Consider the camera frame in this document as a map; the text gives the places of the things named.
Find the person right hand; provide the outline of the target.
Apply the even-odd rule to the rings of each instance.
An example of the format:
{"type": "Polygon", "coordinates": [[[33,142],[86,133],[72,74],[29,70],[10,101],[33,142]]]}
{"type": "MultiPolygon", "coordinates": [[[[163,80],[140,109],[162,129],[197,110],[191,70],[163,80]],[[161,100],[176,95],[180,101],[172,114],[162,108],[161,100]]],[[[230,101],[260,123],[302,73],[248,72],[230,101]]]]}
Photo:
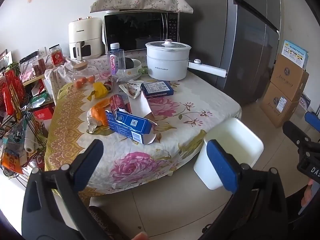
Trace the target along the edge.
{"type": "Polygon", "coordinates": [[[310,202],[310,200],[312,198],[312,189],[311,188],[312,188],[313,182],[314,181],[312,179],[309,179],[308,184],[306,186],[306,189],[304,191],[304,196],[301,200],[302,207],[305,207],[310,202]]]}

